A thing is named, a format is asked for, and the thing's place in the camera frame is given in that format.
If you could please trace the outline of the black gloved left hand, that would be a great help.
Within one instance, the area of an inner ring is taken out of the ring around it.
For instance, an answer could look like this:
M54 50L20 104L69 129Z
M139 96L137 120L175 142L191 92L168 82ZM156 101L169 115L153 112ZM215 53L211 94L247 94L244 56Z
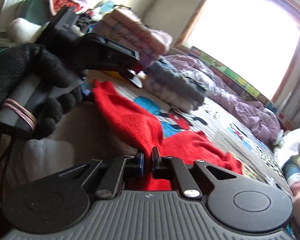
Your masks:
M0 133L43 139L82 101L76 71L42 45L25 43L0 51Z

